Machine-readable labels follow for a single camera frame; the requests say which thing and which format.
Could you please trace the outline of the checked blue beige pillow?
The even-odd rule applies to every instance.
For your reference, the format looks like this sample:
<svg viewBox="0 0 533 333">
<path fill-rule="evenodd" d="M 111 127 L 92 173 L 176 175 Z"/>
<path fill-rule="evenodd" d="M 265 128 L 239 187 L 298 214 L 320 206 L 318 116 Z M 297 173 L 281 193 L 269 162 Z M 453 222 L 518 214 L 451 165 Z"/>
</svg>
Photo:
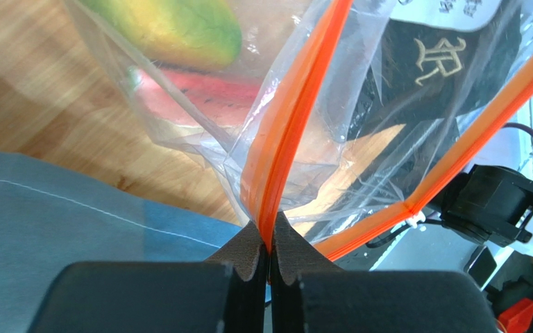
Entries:
<svg viewBox="0 0 533 333">
<path fill-rule="evenodd" d="M 0 332 L 25 332 L 69 264 L 201 261 L 238 232 L 231 223 L 0 153 Z"/>
</svg>

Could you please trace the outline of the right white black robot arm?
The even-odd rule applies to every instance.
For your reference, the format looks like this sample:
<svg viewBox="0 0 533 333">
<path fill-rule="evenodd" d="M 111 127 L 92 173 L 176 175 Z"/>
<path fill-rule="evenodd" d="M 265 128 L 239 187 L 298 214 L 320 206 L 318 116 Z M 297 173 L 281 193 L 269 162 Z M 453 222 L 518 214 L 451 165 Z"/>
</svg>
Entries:
<svg viewBox="0 0 533 333">
<path fill-rule="evenodd" d="M 503 166 L 475 165 L 460 173 L 429 203 L 441 225 L 475 244 L 527 244 L 533 218 L 533 180 Z"/>
</svg>

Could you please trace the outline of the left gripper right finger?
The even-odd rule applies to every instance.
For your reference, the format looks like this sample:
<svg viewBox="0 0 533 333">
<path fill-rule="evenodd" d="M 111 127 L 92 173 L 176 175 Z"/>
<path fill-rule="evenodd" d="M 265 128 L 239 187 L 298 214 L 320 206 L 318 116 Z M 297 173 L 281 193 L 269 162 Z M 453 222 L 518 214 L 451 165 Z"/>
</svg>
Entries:
<svg viewBox="0 0 533 333">
<path fill-rule="evenodd" d="M 274 332 L 496 332 L 485 297 L 454 271 L 346 271 L 278 213 L 271 238 Z"/>
</svg>

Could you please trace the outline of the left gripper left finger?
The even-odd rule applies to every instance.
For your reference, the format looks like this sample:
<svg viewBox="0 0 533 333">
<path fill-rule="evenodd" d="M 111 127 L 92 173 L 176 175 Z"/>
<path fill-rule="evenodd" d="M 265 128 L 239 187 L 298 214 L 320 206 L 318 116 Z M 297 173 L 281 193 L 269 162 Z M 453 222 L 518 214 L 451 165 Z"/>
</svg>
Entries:
<svg viewBox="0 0 533 333">
<path fill-rule="evenodd" d="M 261 332 L 269 252 L 254 225 L 202 262 L 76 262 L 30 332 Z"/>
</svg>

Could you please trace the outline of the clear orange zip bag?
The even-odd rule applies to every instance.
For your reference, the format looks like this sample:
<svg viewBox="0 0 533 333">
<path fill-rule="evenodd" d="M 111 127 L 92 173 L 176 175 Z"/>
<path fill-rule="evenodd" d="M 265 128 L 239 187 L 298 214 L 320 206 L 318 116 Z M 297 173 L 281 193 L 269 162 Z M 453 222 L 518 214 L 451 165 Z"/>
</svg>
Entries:
<svg viewBox="0 0 533 333">
<path fill-rule="evenodd" d="M 151 60 L 83 1 L 66 7 L 78 32 L 144 123 L 151 141 L 184 152 L 216 173 L 239 220 L 264 236 L 276 212 L 323 254 L 337 259 L 411 220 L 516 112 L 496 107 L 511 92 L 532 95 L 533 1 L 226 1 L 242 31 L 238 58 L 218 71 Z M 382 72 L 390 21 L 474 32 L 521 16 L 521 44 L 504 85 L 483 107 L 454 119 L 455 141 L 410 191 L 388 177 L 361 178 L 396 129 L 349 139 L 369 71 Z M 196 122 L 179 126 L 147 111 L 130 71 L 145 71 Z M 209 120 L 163 69 L 257 81 L 260 91 L 240 126 Z"/>
</svg>

